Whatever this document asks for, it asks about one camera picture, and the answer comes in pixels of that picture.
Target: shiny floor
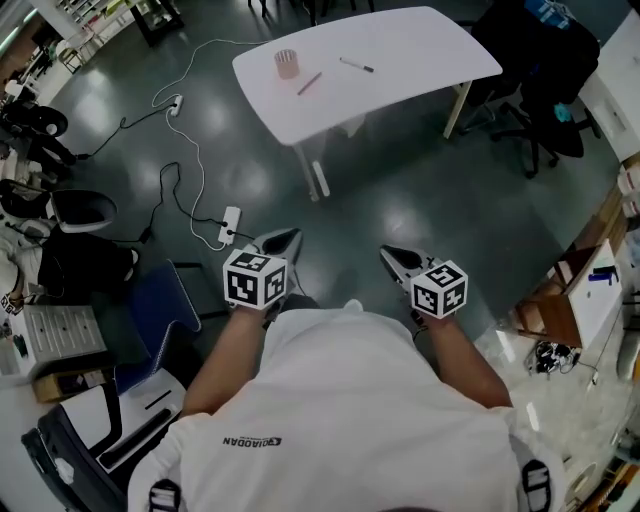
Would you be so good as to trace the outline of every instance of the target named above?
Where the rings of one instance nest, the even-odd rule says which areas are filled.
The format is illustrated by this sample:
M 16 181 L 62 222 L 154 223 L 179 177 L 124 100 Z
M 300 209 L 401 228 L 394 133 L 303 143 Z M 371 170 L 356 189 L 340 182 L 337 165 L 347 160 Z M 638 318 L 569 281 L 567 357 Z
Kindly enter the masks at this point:
M 627 254 L 623 245 L 616 256 L 623 295 L 637 286 L 637 272 Z M 621 297 L 592 344 L 582 352 L 583 364 L 549 376 L 529 374 L 524 361 L 535 341 L 513 334 L 509 327 L 490 328 L 476 340 L 478 349 L 507 385 L 518 423 L 536 431 L 562 458 L 567 503 L 584 501 L 598 485 L 615 452 L 616 434 L 637 409 L 638 390 L 617 373 L 623 326 L 634 313 L 633 308 L 622 306 Z M 590 476 L 583 479 L 583 474 Z
M 364 12 L 366 3 L 357 3 Z M 299 2 L 294 8 L 287 0 L 268 0 L 267 20 L 259 16 L 259 2 L 254 4 L 256 12 L 246 0 L 179 1 L 185 28 L 153 49 L 135 25 L 123 30 L 52 101 L 70 121 L 63 142 L 75 152 L 91 152 L 123 116 L 130 122 L 150 112 L 156 91 L 181 76 L 194 48 L 207 40 L 261 41 L 308 26 Z M 349 2 L 335 4 L 329 19 L 352 15 Z M 488 5 L 475 0 L 376 4 L 378 9 L 431 5 L 458 20 L 475 19 Z M 379 262 L 378 247 L 420 246 L 469 274 L 469 300 L 459 320 L 475 339 L 544 276 L 614 183 L 616 158 L 606 140 L 588 131 L 584 158 L 562 158 L 555 169 L 543 165 L 532 181 L 523 176 L 530 166 L 527 145 L 489 140 L 490 131 L 514 126 L 513 120 L 444 140 L 454 93 L 443 90 L 371 114 L 352 139 L 330 133 L 323 164 L 332 194 L 312 203 L 293 151 L 259 121 L 235 79 L 231 62 L 249 49 L 209 45 L 186 80 L 161 98 L 184 95 L 173 124 L 202 147 L 206 187 L 198 215 L 221 218 L 227 205 L 236 205 L 243 212 L 242 232 L 255 236 L 301 228 L 300 281 L 323 307 L 355 297 L 366 309 L 411 326 L 409 309 Z M 576 116 L 582 117 L 579 108 Z M 178 197 L 190 209 L 202 184 L 195 148 L 168 129 L 163 115 L 118 133 L 93 159 L 75 167 L 71 185 L 99 190 L 117 202 L 117 219 L 104 236 L 136 239 L 159 200 L 160 169 L 172 161 L 182 166 Z M 211 252 L 191 235 L 169 192 L 175 180 L 175 170 L 169 170 L 142 270 L 164 258 L 200 261 L 215 296 L 205 307 L 220 308 L 220 269 L 228 251 Z M 196 229 L 217 240 L 215 226 Z M 107 341 L 119 357 L 127 357 L 133 349 L 113 320 L 116 306 L 105 298 L 96 301 Z

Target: white cable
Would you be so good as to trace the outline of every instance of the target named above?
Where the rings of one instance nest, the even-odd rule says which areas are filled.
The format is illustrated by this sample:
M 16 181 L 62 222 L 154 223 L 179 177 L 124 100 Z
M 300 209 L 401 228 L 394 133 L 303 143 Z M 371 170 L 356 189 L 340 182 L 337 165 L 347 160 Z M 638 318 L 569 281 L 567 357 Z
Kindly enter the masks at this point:
M 205 46 L 211 44 L 211 43 L 229 43 L 229 44 L 235 44 L 235 45 L 239 45 L 239 46 L 260 46 L 261 44 L 265 44 L 268 43 L 269 41 L 259 41 L 256 43 L 245 43 L 245 42 L 241 42 L 241 41 L 231 41 L 229 39 L 212 39 L 211 41 L 207 41 L 206 43 L 202 43 L 200 46 L 198 46 L 195 50 L 193 50 L 193 54 L 191 55 L 191 62 L 189 62 L 189 65 L 187 66 L 187 70 L 184 72 L 184 75 L 182 75 L 180 78 L 178 78 L 175 82 L 171 82 L 168 85 L 165 85 L 162 89 L 160 89 L 156 95 L 153 97 L 153 99 L 151 100 L 151 106 L 153 108 L 157 108 L 160 105 L 162 105 L 163 103 L 166 103 L 167 101 L 169 101 L 172 98 L 175 98 L 176 96 L 179 96 L 179 94 L 172 94 L 171 96 L 169 96 L 168 98 L 165 98 L 164 100 L 162 100 L 160 103 L 158 103 L 156 105 L 156 98 L 158 97 L 158 95 L 168 89 L 169 87 L 172 87 L 176 84 L 179 84 L 180 82 L 182 82 L 185 78 L 187 78 L 187 75 L 189 74 L 189 71 L 191 70 L 191 66 L 193 66 L 193 61 L 196 58 L 196 53 L 198 52 L 198 50 L 200 48 L 204 48 Z
M 181 132 L 180 130 L 176 130 L 173 126 L 171 126 L 171 123 L 169 122 L 168 110 L 165 115 L 165 119 L 167 120 L 167 126 L 171 129 L 171 131 L 176 132 L 178 135 L 182 135 L 185 139 L 187 139 L 191 144 L 193 144 L 196 147 L 196 159 L 198 160 L 198 165 L 200 166 L 200 170 L 202 170 L 202 186 L 200 187 L 200 192 L 198 193 L 198 197 L 196 197 L 196 200 L 193 203 L 193 208 L 191 208 L 191 217 L 189 218 L 189 227 L 191 228 L 191 234 L 196 238 L 199 238 L 200 240 L 202 240 L 205 243 L 205 245 L 212 251 L 215 251 L 215 252 L 222 251 L 227 246 L 227 244 L 222 244 L 222 247 L 218 247 L 218 248 L 212 247 L 211 244 L 207 242 L 207 240 L 203 236 L 200 236 L 198 233 L 196 233 L 193 230 L 193 216 L 196 213 L 196 207 L 198 206 L 198 202 L 200 201 L 200 198 L 202 197 L 202 193 L 204 192 L 204 166 L 200 161 L 200 146 L 198 145 L 197 142 L 191 140 L 191 138 L 186 133 Z
M 180 94 L 176 93 L 176 94 L 172 94 L 171 96 L 168 96 L 167 98 L 165 98 L 164 100 L 162 100 L 160 103 L 158 103 L 156 105 L 156 98 L 158 97 L 158 95 L 162 92 L 167 90 L 169 87 L 173 87 L 176 84 L 179 84 L 180 82 L 182 82 L 185 78 L 187 78 L 187 75 L 189 74 L 189 71 L 191 71 L 191 66 L 193 66 L 193 61 L 196 58 L 196 53 L 198 52 L 198 50 L 200 48 L 204 48 L 205 46 L 211 44 L 211 43 L 229 43 L 229 44 L 235 44 L 235 45 L 242 45 L 242 46 L 259 46 L 261 44 L 264 43 L 268 43 L 269 41 L 259 41 L 256 43 L 245 43 L 245 42 L 239 42 L 239 41 L 231 41 L 229 39 L 211 39 L 210 41 L 207 41 L 206 43 L 202 43 L 200 46 L 198 46 L 195 50 L 193 50 L 193 53 L 191 54 L 191 61 L 189 62 L 189 65 L 187 66 L 187 69 L 185 70 L 184 74 L 178 78 L 176 81 L 171 82 L 170 84 L 165 85 L 162 89 L 160 89 L 155 96 L 153 97 L 153 99 L 151 100 L 151 107 L 153 108 L 157 108 L 160 105 L 166 103 L 167 101 L 176 98 L 178 96 L 180 96 Z M 196 158 L 198 160 L 198 165 L 200 166 L 200 170 L 202 171 L 202 187 L 200 187 L 200 192 L 198 193 L 198 197 L 196 197 L 195 202 L 193 203 L 193 208 L 191 209 L 191 218 L 189 219 L 189 227 L 191 229 L 191 234 L 193 236 L 195 236 L 196 238 L 199 238 L 200 240 L 202 240 L 205 245 L 211 249 L 212 251 L 215 252 L 219 252 L 222 251 L 225 247 L 227 247 L 227 244 L 223 243 L 222 247 L 212 247 L 211 244 L 209 242 L 207 242 L 207 240 L 202 237 L 201 235 L 199 235 L 198 233 L 196 233 L 193 230 L 193 216 L 195 215 L 195 211 L 196 211 L 196 207 L 198 206 L 198 202 L 200 201 L 200 198 L 202 197 L 202 194 L 204 192 L 204 180 L 205 180 L 205 172 L 204 172 L 204 166 L 202 165 L 202 162 L 200 161 L 200 146 L 198 145 L 197 142 L 193 141 L 186 133 L 181 132 L 180 130 L 176 130 L 173 126 L 171 126 L 171 123 L 169 122 L 169 111 L 170 109 L 167 110 L 166 115 L 165 115 L 165 119 L 167 121 L 167 126 L 169 126 L 169 128 L 171 129 L 171 131 L 177 133 L 178 135 L 182 135 L 185 139 L 187 139 L 191 144 L 193 144 L 196 147 Z

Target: white table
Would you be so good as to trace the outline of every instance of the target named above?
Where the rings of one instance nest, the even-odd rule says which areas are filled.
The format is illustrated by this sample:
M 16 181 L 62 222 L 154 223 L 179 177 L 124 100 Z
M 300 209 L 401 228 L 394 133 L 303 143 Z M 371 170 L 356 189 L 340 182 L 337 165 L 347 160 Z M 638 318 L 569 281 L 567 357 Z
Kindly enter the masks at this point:
M 277 74 L 274 55 L 283 49 L 298 54 L 300 75 L 292 80 Z M 340 57 L 375 72 L 343 64 Z M 258 117 L 280 143 L 294 147 L 314 201 L 318 193 L 302 141 L 379 108 L 464 84 L 445 129 L 448 138 L 471 81 L 502 72 L 480 43 L 430 7 L 363 14 L 308 28 L 236 57 L 233 68 Z M 298 96 L 320 71 L 322 76 Z M 313 169 L 328 195 L 320 164 L 313 162 Z
M 634 9 L 600 50 L 580 99 L 622 162 L 640 152 L 640 14 Z
M 618 305 L 618 299 L 622 294 L 620 281 L 614 278 L 609 286 L 606 281 L 589 281 L 589 274 L 594 268 L 615 265 L 615 256 L 607 239 L 591 258 L 589 267 L 585 268 L 578 281 L 572 284 L 568 293 L 583 349 L 591 345 L 611 310 Z

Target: box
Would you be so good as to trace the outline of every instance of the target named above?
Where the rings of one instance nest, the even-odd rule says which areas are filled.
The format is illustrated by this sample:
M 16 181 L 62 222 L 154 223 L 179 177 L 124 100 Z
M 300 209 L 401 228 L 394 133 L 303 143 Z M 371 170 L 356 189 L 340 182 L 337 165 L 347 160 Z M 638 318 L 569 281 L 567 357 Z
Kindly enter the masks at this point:
M 451 260 L 411 279 L 411 307 L 444 318 L 467 302 L 469 278 Z
M 287 291 L 287 260 L 235 249 L 222 267 L 224 298 L 263 310 Z
M 112 367 L 96 368 L 93 370 L 52 373 L 35 380 L 32 386 L 38 402 L 58 402 L 100 384 L 105 384 L 112 378 Z

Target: person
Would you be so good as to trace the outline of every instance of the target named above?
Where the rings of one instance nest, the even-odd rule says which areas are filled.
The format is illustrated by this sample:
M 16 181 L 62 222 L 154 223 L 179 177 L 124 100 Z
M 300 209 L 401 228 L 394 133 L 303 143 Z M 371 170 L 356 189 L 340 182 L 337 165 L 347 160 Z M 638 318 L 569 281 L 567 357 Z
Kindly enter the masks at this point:
M 357 301 L 281 313 L 260 356 L 264 318 L 233 311 L 180 419 L 134 470 L 130 512 L 562 507 L 560 458 L 452 317 L 422 316 L 438 376 L 402 324 Z
M 0 223 L 0 297 L 7 313 L 25 303 L 25 284 L 33 283 L 58 299 L 80 293 L 110 293 L 128 281 L 139 259 L 134 249 L 88 233 L 64 233 L 44 219 L 17 226 Z

